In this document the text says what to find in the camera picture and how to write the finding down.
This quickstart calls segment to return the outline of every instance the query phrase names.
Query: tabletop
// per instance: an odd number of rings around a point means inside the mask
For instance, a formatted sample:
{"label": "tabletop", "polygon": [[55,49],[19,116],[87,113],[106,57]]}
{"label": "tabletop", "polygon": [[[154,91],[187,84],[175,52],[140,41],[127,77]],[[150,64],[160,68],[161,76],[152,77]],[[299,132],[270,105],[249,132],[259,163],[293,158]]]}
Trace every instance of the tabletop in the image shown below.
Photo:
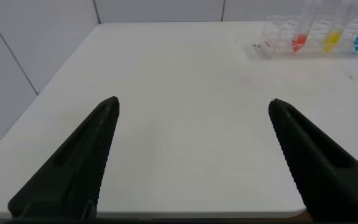
{"label": "tabletop", "polygon": [[266,60],[263,22],[95,27],[0,141],[7,203],[102,100],[120,116],[99,217],[291,217],[305,206],[268,114],[287,101],[358,160],[358,60]]}

